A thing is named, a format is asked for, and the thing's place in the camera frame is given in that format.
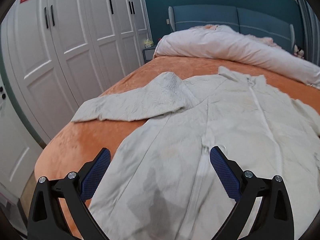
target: white hoodie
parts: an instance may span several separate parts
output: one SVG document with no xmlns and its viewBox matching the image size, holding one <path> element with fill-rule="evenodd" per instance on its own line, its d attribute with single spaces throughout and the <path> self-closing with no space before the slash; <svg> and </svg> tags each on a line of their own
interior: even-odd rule
<svg viewBox="0 0 320 240">
<path fill-rule="evenodd" d="M 184 81 L 162 73 L 143 88 L 85 102 L 73 121 L 96 118 L 150 118 L 121 143 L 89 207 L 112 240 L 212 239 L 235 204 L 210 164 L 215 145 L 242 170 L 283 177 L 295 239 L 320 209 L 320 116 L 264 76 L 225 67 Z"/>
</svg>

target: silver bolt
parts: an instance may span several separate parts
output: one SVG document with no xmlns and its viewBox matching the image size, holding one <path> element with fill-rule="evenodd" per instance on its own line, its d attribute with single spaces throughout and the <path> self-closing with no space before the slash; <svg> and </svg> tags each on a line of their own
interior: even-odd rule
<svg viewBox="0 0 320 240">
<path fill-rule="evenodd" d="M 70 172 L 69 174 L 68 174 L 68 178 L 69 179 L 74 179 L 76 177 L 76 173 L 75 172 Z"/>
<path fill-rule="evenodd" d="M 253 174 L 252 174 L 251 171 L 246 171 L 246 172 L 244 173 L 244 175 L 245 175 L 247 178 L 252 178 L 252 176 L 253 176 Z"/>
<path fill-rule="evenodd" d="M 276 175 L 276 176 L 275 176 L 275 179 L 276 179 L 276 181 L 278 181 L 278 182 L 281 182 L 281 181 L 282 181 L 282 178 L 281 178 L 281 176 L 279 176 L 279 175 Z"/>
<path fill-rule="evenodd" d="M 45 182 L 45 177 L 41 177 L 41 178 L 39 179 L 39 182 L 40 182 L 40 183 L 44 183 L 44 182 Z"/>
</svg>

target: floor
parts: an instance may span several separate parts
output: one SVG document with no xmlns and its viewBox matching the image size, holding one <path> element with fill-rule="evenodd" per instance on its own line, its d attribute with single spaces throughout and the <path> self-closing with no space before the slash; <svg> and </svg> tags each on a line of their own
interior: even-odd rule
<svg viewBox="0 0 320 240">
<path fill-rule="evenodd" d="M 31 205 L 33 193 L 36 188 L 36 184 L 37 184 L 37 181 L 36 181 L 35 174 L 32 173 L 24 190 L 23 190 L 22 196 L 20 198 L 22 208 L 23 208 L 27 218 L 29 216 L 30 205 Z"/>
</svg>

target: bed frame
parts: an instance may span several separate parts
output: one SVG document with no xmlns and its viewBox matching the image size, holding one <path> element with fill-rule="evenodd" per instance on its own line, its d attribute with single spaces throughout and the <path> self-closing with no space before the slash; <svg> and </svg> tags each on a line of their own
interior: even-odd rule
<svg viewBox="0 0 320 240">
<path fill-rule="evenodd" d="M 293 54 L 293 25 L 264 13 L 225 5 L 183 5 L 170 6 L 168 14 L 173 32 L 199 25 L 228 25 L 244 35 L 271 37 L 275 43 Z"/>
</svg>

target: zipper pull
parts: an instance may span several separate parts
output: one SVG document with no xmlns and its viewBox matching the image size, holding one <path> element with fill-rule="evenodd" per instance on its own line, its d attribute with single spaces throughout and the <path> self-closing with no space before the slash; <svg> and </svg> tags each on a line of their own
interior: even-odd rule
<svg viewBox="0 0 320 240">
<path fill-rule="evenodd" d="M 255 85 L 255 82 L 252 81 L 250 78 L 247 77 L 247 82 L 248 82 L 248 85 L 249 87 L 253 87 Z"/>
</svg>

